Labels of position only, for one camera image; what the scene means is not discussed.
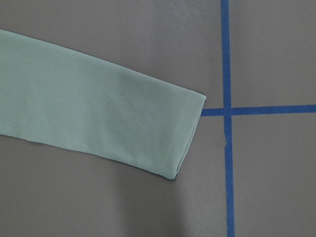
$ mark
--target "vertical blue line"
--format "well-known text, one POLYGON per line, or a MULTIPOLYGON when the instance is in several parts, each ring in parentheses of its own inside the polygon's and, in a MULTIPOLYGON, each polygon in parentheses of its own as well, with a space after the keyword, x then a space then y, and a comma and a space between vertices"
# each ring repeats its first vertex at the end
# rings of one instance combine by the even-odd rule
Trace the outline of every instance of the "vertical blue line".
POLYGON ((221 0, 227 236, 235 237, 229 0, 221 0))

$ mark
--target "horizontal blue line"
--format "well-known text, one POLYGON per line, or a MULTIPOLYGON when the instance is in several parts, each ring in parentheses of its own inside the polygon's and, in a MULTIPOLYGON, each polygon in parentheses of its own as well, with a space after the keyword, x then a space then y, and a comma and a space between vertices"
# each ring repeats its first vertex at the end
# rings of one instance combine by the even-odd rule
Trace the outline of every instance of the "horizontal blue line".
MULTIPOLYGON (((290 105, 266 107, 231 108, 232 115, 269 115, 269 114, 296 114, 316 113, 316 105, 290 105)), ((201 116, 223 116, 225 109, 203 109, 201 116)))

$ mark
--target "gray tabletop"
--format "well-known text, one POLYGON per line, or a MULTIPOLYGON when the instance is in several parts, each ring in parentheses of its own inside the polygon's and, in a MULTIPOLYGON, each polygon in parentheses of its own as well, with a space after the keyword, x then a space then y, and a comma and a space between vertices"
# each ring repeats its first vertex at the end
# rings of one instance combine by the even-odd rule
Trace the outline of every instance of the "gray tabletop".
MULTIPOLYGON (((231 1, 232 105, 316 104, 313 0, 231 1)), ((219 0, 0 0, 0 29, 223 107, 219 0)), ((237 237, 316 236, 316 114, 233 117, 237 237)), ((223 117, 201 117, 173 181, 0 135, 0 236, 225 237, 223 117)))

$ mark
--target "textured fabric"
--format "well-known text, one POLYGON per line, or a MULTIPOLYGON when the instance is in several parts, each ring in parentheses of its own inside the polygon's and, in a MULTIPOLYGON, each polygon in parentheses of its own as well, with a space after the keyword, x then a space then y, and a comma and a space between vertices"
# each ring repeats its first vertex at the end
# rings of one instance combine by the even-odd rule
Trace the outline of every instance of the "textured fabric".
POLYGON ((0 30, 0 134, 174 179, 205 99, 122 66, 0 30))

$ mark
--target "blue line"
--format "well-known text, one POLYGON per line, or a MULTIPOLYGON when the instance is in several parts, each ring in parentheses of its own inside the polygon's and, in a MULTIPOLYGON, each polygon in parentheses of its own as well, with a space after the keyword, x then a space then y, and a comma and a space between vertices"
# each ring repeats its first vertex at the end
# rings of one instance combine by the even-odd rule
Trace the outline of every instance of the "blue line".
POLYGON ((224 115, 224 109, 203 109, 201 116, 223 116, 224 115))
POLYGON ((235 237, 229 0, 221 0, 227 236, 235 237))
POLYGON ((232 115, 267 115, 293 113, 316 113, 316 105, 232 108, 232 115))

